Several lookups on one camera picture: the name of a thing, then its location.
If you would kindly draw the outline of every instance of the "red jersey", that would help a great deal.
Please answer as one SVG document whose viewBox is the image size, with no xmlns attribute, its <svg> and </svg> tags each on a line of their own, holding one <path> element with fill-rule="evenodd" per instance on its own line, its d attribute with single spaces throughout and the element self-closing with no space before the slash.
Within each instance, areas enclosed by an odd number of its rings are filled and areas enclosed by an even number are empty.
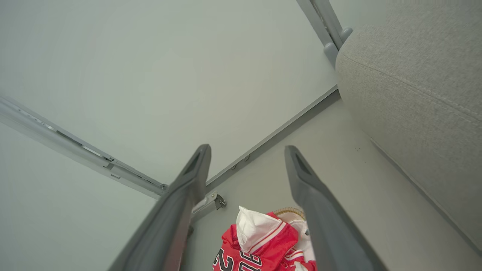
<svg viewBox="0 0 482 271">
<path fill-rule="evenodd" d="M 279 219 L 274 213 L 268 216 Z M 298 231 L 282 222 L 241 250 L 236 224 L 223 234 L 223 244 L 213 263 L 214 271 L 316 271 L 315 261 L 305 263 L 303 251 L 294 250 Z"/>
</svg>

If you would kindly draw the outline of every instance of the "light gray floor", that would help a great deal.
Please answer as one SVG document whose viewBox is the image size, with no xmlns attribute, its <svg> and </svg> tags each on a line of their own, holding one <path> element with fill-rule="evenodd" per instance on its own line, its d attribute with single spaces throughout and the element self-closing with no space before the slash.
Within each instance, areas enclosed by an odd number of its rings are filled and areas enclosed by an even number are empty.
<svg viewBox="0 0 482 271">
<path fill-rule="evenodd" d="M 286 145 L 301 150 L 390 270 L 481 270 L 482 259 L 357 127 L 341 99 L 216 187 L 228 206 L 194 225 L 184 270 L 212 269 L 238 205 L 259 212 L 296 206 Z"/>
</svg>

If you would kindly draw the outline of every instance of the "seam stitching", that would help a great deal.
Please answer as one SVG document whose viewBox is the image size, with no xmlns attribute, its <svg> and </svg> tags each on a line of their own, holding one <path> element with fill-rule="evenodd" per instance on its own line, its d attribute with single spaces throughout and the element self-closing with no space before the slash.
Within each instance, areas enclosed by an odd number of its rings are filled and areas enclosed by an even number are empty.
<svg viewBox="0 0 482 271">
<path fill-rule="evenodd" d="M 463 107 L 462 105 L 457 104 L 457 103 L 455 103 L 455 102 L 453 102 L 453 101 L 451 101 L 451 100 L 449 100 L 449 99 L 447 99 L 447 98 L 445 98 L 445 97 L 443 97 L 443 96 L 441 96 L 441 95 L 439 95 L 439 94 L 437 94 L 437 93 L 435 93 L 435 92 L 433 92 L 433 91 L 431 91 L 431 90 L 429 90 L 429 89 L 426 89 L 426 88 L 424 88 L 424 87 L 422 87 L 422 86 L 419 86 L 419 85 L 417 85 L 417 84 L 415 84 L 415 83 L 413 83 L 413 82 L 411 82 L 411 81 L 408 81 L 407 79 L 404 79 L 404 78 L 402 78 L 402 77 L 400 77 L 400 76 L 396 76 L 396 75 L 394 75 L 394 74 L 392 74 L 392 73 L 390 73 L 390 72 L 388 72 L 388 71 L 385 71 L 385 70 L 382 70 L 382 69 L 376 69 L 376 68 L 370 67 L 370 66 L 368 66 L 368 65 L 366 65 L 366 64 L 362 64 L 362 63 L 360 63 L 360 62 L 358 62 L 358 61 L 356 61 L 356 60 L 353 60 L 352 58 L 348 57 L 348 56 L 347 56 L 346 54 L 344 54 L 344 53 L 339 53 L 339 54 L 341 54 L 342 56 L 344 56 L 346 59 L 348 59 L 348 60 L 350 60 L 350 61 L 352 61 L 352 62 L 354 62 L 354 63 L 359 64 L 359 65 L 362 66 L 362 67 L 366 67 L 366 68 L 369 68 L 369 69 L 372 69 L 372 70 L 376 70 L 376 71 L 378 71 L 378 72 L 380 72 L 380 73 L 382 73 L 382 74 L 385 74 L 385 75 L 391 77 L 393 80 L 398 80 L 398 81 L 400 81 L 400 82 L 402 82 L 402 83 L 404 83 L 404 84 L 407 84 L 407 85 L 409 85 L 409 86 L 411 86 L 411 87 L 413 87 L 413 88 L 415 88 L 415 89 L 418 89 L 418 90 L 420 90 L 420 91 L 421 91 L 421 90 L 425 90 L 425 91 L 428 92 L 430 95 L 434 96 L 434 98 L 443 101 L 445 104 L 447 104 L 447 105 L 450 106 L 450 107 L 453 107 L 454 109 L 457 109 L 457 110 L 460 111 L 461 113 L 463 113 L 462 111 L 467 111 L 467 112 L 469 112 L 470 114 L 473 114 L 473 115 L 475 115 L 475 116 L 477 116 L 477 117 L 481 117 L 481 118 L 482 118 L 482 114 L 479 114 L 479 113 L 474 112 L 474 111 L 472 111 L 472 110 L 470 110 L 470 109 L 468 109 L 468 108 L 465 108 L 465 107 Z"/>
</svg>

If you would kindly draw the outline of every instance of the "gray fabric sofa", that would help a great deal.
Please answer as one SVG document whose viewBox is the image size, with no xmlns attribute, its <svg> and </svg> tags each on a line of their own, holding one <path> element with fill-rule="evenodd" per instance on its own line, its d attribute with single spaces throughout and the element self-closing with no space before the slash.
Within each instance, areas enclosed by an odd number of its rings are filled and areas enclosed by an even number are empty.
<svg viewBox="0 0 482 271">
<path fill-rule="evenodd" d="M 388 6 L 336 60 L 363 131 L 482 250 L 482 5 Z"/>
</svg>

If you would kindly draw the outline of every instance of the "black number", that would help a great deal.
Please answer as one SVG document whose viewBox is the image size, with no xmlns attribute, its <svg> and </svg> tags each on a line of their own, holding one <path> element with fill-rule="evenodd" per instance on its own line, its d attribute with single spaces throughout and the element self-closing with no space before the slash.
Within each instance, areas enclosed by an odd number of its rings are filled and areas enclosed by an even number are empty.
<svg viewBox="0 0 482 271">
<path fill-rule="evenodd" d="M 261 269 L 258 269 L 256 267 L 252 267 L 247 263 L 240 262 L 240 269 L 239 271 L 261 271 Z"/>
<path fill-rule="evenodd" d="M 246 260 L 248 260 L 248 261 L 250 261 L 254 264 L 257 264 L 259 266 L 263 266 L 263 263 L 261 262 L 261 259 L 256 255 L 244 253 L 242 251 L 240 251 L 240 255 L 241 255 L 241 258 L 243 258 L 243 259 L 246 259 Z"/>
<path fill-rule="evenodd" d="M 213 266 L 215 266 L 219 262 L 219 268 L 222 271 L 233 271 L 233 264 L 234 264 L 233 258 L 226 256 L 227 263 L 225 263 L 223 254 L 224 254 L 224 250 L 222 248 L 219 249 L 219 252 L 217 253 L 216 258 L 214 259 Z"/>
</svg>

